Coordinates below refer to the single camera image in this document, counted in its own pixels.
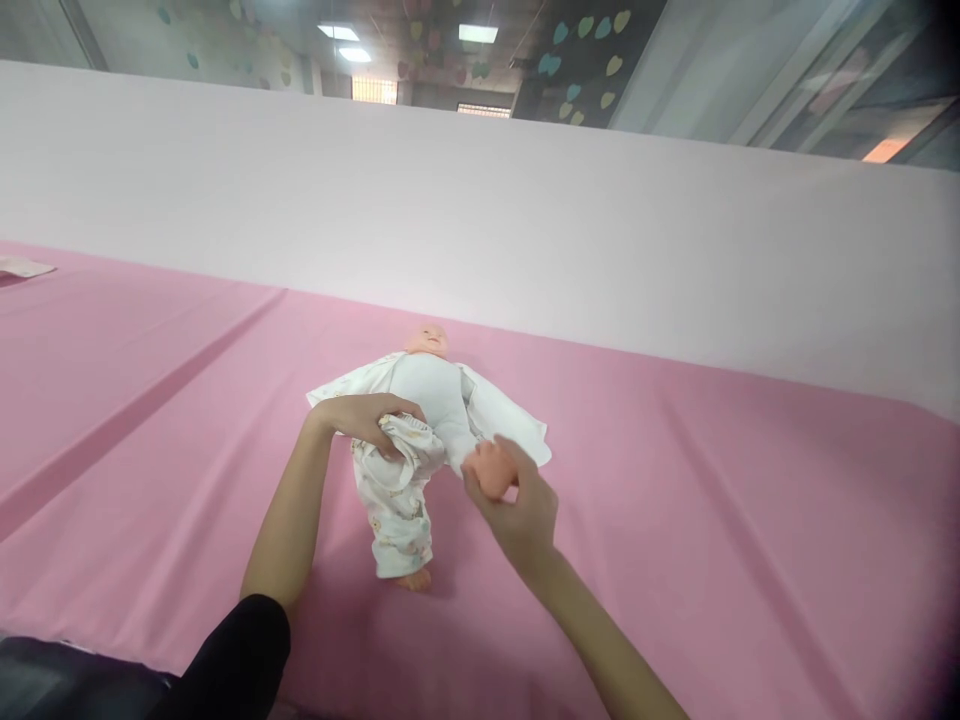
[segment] white partition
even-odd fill
[[[955,175],[16,63],[0,123],[9,240],[960,419]]]

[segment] pink mat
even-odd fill
[[[419,318],[0,243],[0,629],[181,672],[236,599],[304,392]],[[695,718],[913,717],[957,601],[960,431],[912,406],[445,323],[550,425],[558,543]],[[346,444],[283,694],[358,718],[597,718],[444,471],[435,592],[374,577]]]

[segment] doll foot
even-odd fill
[[[426,592],[430,589],[430,571],[426,568],[420,568],[412,575],[397,578],[394,582],[405,590]]]

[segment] window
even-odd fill
[[[470,103],[457,105],[457,112],[467,115],[483,115],[484,117],[510,117],[510,108],[495,108],[490,105],[471,105]]]
[[[353,76],[353,99],[360,102],[397,104],[397,81]]]

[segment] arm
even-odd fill
[[[472,470],[467,494],[483,514],[520,578],[557,621],[612,720],[683,720],[686,713],[553,545],[559,501],[536,463],[506,438],[497,444],[518,469],[516,503],[487,499]]]
[[[342,432],[373,443],[385,457],[397,458],[399,453],[377,421],[404,412],[424,420],[415,403],[389,394],[331,398],[310,411],[253,545],[241,599],[266,595],[292,615],[313,566],[334,434]]]
[[[310,411],[253,545],[240,602],[149,720],[267,717],[290,654],[289,618],[313,566],[333,436],[339,431],[397,457],[377,421],[403,412],[423,420],[419,407],[395,395],[331,398]]]

